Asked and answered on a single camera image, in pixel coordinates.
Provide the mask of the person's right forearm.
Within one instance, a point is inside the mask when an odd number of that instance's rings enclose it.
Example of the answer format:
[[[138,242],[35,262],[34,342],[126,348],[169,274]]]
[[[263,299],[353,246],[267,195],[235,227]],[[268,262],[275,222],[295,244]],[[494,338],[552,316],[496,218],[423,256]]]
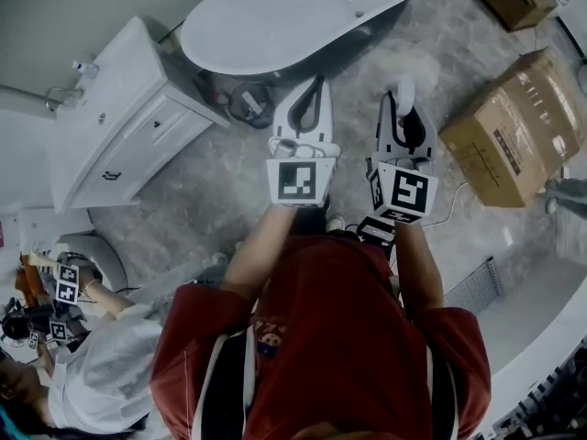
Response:
[[[440,272],[420,224],[396,223],[395,234],[400,292],[410,318],[444,305]]]

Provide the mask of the large cardboard box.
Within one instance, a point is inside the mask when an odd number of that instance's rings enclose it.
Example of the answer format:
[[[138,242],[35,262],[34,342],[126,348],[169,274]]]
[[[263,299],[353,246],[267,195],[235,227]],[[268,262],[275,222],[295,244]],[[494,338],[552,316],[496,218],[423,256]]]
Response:
[[[483,205],[523,208],[587,140],[587,99],[553,49],[521,56],[442,128]]]

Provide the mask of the white vanity sink cabinet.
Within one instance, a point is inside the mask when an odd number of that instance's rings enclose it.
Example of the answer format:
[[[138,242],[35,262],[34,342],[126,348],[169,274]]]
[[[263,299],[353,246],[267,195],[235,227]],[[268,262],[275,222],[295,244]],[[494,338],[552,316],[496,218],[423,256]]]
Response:
[[[57,108],[47,145],[58,213],[131,205],[184,147],[228,119],[200,94],[193,72],[164,51],[135,16]]]

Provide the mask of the chrome sink faucet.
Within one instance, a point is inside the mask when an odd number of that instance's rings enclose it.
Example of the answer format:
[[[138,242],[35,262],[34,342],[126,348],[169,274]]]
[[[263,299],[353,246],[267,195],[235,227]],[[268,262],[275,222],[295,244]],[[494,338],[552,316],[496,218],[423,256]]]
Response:
[[[59,106],[75,107],[83,95],[83,89],[51,86],[44,95],[45,107],[51,112],[55,112]]]

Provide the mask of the perforated metal panel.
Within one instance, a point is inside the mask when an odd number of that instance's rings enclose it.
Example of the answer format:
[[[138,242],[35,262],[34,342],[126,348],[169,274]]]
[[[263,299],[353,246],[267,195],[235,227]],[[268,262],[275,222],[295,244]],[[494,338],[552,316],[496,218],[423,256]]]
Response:
[[[453,287],[444,297],[448,307],[479,315],[500,299],[504,288],[494,257],[486,259],[474,272]]]

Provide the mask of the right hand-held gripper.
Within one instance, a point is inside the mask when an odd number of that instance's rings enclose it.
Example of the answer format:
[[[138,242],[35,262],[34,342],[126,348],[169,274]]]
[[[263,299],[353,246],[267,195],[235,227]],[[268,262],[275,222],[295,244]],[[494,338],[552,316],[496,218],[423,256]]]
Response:
[[[380,102],[376,129],[376,152],[400,155],[397,140],[398,115],[391,91]],[[412,157],[435,157],[437,130],[424,108],[415,105],[403,119],[404,150]],[[377,218],[412,224],[429,217],[437,193],[434,161],[425,158],[365,159],[373,215]]]

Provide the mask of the fluffy white duster brush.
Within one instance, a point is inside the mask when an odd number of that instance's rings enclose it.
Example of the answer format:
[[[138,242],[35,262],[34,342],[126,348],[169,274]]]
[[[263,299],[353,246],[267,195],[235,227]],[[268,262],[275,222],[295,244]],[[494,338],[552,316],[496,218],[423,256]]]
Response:
[[[364,59],[360,71],[364,93],[379,101],[390,92],[399,115],[407,115],[416,100],[424,100],[437,87],[439,63],[427,52],[376,49]]]

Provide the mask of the black waist-worn device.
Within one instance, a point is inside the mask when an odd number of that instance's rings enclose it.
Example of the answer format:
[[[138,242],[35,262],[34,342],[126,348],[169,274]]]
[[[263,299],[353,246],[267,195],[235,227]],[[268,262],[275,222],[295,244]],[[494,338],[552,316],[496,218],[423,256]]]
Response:
[[[356,234],[363,242],[390,248],[395,241],[395,226],[392,222],[367,216],[358,225]]]

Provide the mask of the person's left forearm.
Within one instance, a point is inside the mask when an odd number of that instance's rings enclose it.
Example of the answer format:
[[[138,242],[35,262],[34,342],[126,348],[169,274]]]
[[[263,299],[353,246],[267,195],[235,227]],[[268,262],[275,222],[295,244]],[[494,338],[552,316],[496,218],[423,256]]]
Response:
[[[282,253],[297,210],[271,205],[230,260],[221,289],[257,301]]]

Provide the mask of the person's red shirt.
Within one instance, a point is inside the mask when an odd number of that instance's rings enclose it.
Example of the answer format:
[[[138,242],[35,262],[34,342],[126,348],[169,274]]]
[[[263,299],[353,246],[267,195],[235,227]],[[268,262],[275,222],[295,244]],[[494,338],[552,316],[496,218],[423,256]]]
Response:
[[[256,390],[244,440],[287,440],[327,422],[370,440],[431,440],[426,356],[449,363],[459,438],[490,404],[476,317],[460,308],[405,315],[381,250],[343,238],[289,239],[257,303],[202,284],[180,287],[163,327],[150,389],[172,434],[187,440],[219,337],[252,326]]]

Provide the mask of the round black trash bin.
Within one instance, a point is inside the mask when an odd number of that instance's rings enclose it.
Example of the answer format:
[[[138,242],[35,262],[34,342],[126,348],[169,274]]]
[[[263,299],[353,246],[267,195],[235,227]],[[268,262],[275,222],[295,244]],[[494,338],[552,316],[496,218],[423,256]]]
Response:
[[[236,120],[256,129],[264,129],[272,124],[274,102],[264,84],[244,82],[229,96],[227,110]]]

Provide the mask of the white oval bathtub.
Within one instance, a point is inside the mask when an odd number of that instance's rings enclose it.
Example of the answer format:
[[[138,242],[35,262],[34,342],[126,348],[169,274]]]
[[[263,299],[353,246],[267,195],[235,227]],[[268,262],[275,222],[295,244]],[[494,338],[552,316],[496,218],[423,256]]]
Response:
[[[334,77],[375,47],[409,0],[203,0],[184,20],[184,55],[243,81]]]

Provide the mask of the person's black trousers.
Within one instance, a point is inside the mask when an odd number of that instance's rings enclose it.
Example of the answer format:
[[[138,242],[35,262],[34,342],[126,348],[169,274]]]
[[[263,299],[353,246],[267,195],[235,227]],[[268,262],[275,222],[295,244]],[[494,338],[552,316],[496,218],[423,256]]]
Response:
[[[322,207],[301,207],[290,228],[290,236],[320,236],[327,232],[327,211],[329,203]]]

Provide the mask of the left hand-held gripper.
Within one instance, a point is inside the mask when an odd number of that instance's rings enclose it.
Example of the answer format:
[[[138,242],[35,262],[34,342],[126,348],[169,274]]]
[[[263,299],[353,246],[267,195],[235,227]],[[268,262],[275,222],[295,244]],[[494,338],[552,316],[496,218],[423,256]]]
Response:
[[[274,112],[273,135],[266,161],[271,203],[323,207],[341,153],[331,143],[332,99],[324,76],[301,82],[282,99]]]

